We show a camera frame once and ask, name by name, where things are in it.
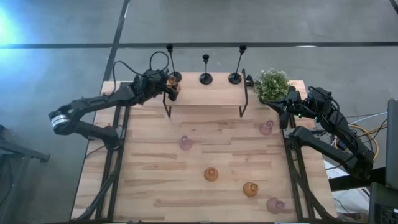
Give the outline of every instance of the wooden tabletop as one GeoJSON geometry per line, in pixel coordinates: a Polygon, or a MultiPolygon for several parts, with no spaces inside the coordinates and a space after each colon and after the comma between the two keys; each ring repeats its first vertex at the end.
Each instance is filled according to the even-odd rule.
{"type": "Polygon", "coordinates": [[[181,91],[177,100],[166,99],[168,106],[243,106],[244,82],[230,84],[230,73],[213,72],[213,81],[204,85],[199,82],[201,72],[182,72],[181,91]]]}
{"type": "MultiPolygon", "coordinates": [[[[199,83],[197,79],[197,73],[184,75],[183,83],[189,86],[185,80],[199,83]]],[[[223,83],[232,85],[228,80],[223,83]]],[[[292,80],[291,84],[301,92],[302,98],[306,97],[303,81],[292,80]]],[[[112,89],[112,82],[104,82],[103,92],[109,93],[112,89]]],[[[206,92],[202,97],[211,98],[206,92]]],[[[184,99],[183,92],[178,97],[184,99]]],[[[248,108],[242,118],[237,108],[222,106],[178,107],[168,118],[162,96],[143,106],[133,106],[114,220],[297,221],[278,115],[262,105],[252,89],[248,89],[248,97],[248,108]],[[263,136],[259,126],[268,120],[274,122],[274,128],[270,136],[263,136]],[[184,135],[193,141],[188,151],[179,146],[184,135]],[[203,177],[204,170],[210,166],[219,172],[215,182],[203,177]],[[254,198],[243,194],[242,187],[247,181],[259,186],[254,198]],[[266,203],[272,197],[285,202],[283,213],[268,212],[266,203]]],[[[95,125],[107,126],[112,123],[113,115],[114,108],[98,111],[95,125]]],[[[313,121],[297,119],[297,125],[312,128],[313,121]]],[[[102,145],[101,141],[90,141],[87,153],[102,145]]],[[[326,210],[336,216],[322,155],[303,147],[303,157],[311,190],[326,210]]],[[[106,150],[102,149],[85,160],[72,218],[79,216],[98,193],[105,158],[106,150]]],[[[300,198],[306,212],[303,194],[300,198]]],[[[108,211],[108,199],[104,214],[108,211]]]]}

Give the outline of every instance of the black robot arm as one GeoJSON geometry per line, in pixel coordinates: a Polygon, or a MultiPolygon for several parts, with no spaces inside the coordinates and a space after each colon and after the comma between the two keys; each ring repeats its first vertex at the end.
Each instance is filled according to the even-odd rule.
{"type": "Polygon", "coordinates": [[[168,93],[172,101],[175,101],[178,95],[178,83],[167,85],[168,79],[167,71],[147,70],[143,75],[137,75],[134,81],[127,86],[123,86],[109,95],[73,100],[70,104],[63,105],[49,113],[54,132],[61,135],[78,133],[85,138],[100,138],[104,141],[107,149],[114,149],[119,146],[119,136],[113,127],[98,127],[80,121],[81,118],[87,113],[117,105],[142,105],[145,101],[164,91],[168,93]]]}
{"type": "Polygon", "coordinates": [[[308,98],[302,100],[300,92],[290,87],[287,96],[280,101],[268,102],[272,109],[280,116],[280,128],[286,129],[290,114],[315,119],[323,129],[338,137],[351,154],[335,149],[331,145],[317,138],[318,131],[311,131],[299,126],[288,133],[290,147],[310,146],[331,159],[339,162],[350,174],[360,179],[369,178],[373,168],[374,153],[370,151],[352,132],[340,106],[322,88],[309,87],[308,98]]]}

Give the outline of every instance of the concrete floor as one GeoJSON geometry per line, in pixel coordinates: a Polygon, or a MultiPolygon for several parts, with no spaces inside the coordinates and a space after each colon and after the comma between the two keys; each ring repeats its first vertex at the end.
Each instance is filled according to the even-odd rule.
{"type": "MultiPolygon", "coordinates": [[[[0,44],[112,43],[122,0],[0,2],[0,44]]],[[[398,15],[388,0],[220,0],[132,1],[121,42],[382,42],[398,41],[398,15]]],[[[148,67],[158,49],[119,49],[137,71],[148,67]]],[[[100,92],[110,49],[0,49],[1,124],[23,145],[51,153],[46,164],[31,163],[20,193],[15,223],[68,220],[87,140],[57,136],[48,112],[81,96],[100,92]]],[[[233,71],[236,48],[175,49],[177,70],[233,71]]],[[[291,79],[333,92],[346,116],[386,110],[397,98],[397,47],[249,48],[242,67],[248,73],[270,68],[291,79]]],[[[162,58],[154,67],[163,67],[162,58]]],[[[133,75],[118,67],[117,80],[133,75]]],[[[379,126],[385,117],[360,125],[379,126]]],[[[84,117],[92,122],[93,114],[84,117]]],[[[376,138],[384,165],[385,131],[376,138]]]]}

